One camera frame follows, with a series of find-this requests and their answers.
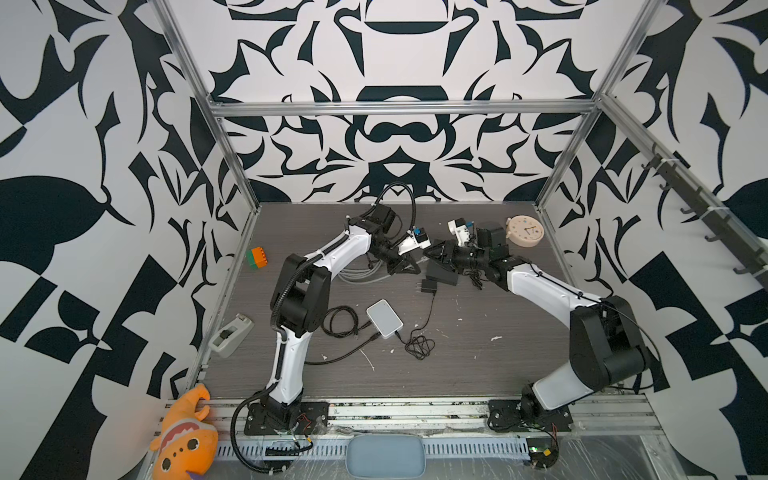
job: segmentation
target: plastic wrap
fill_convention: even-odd
[[[639,436],[583,436],[561,440],[560,458],[547,471],[499,458],[430,459],[424,480],[647,480],[656,478]],[[238,461],[216,461],[206,480],[263,480]],[[284,480],[352,480],[344,461],[297,460]]]

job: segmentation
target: stuffed toy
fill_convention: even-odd
[[[200,399],[210,400],[202,383],[183,394],[165,415],[160,437],[149,446],[153,452],[160,450],[152,470],[154,480],[201,480],[214,463],[219,433],[201,421],[208,416],[209,406],[194,411]]]

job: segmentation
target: hook rack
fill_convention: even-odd
[[[643,169],[653,168],[664,179],[659,187],[663,191],[674,190],[686,203],[681,208],[683,214],[696,214],[714,235],[706,235],[707,242],[721,242],[740,262],[741,267],[734,268],[736,275],[751,273],[755,280],[768,290],[768,254],[760,242],[728,207],[714,196],[683,164],[676,158],[663,159],[660,154],[654,157]]]

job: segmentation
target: orange lego brick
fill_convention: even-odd
[[[250,263],[251,266],[257,266],[259,268],[265,267],[267,264],[267,261],[266,261],[266,254],[264,253],[264,249],[262,247],[256,247],[253,250],[251,250],[248,258],[248,263]]]

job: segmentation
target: gray pad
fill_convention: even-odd
[[[346,470],[357,478],[418,478],[425,469],[422,440],[413,435],[361,435],[346,450]]]

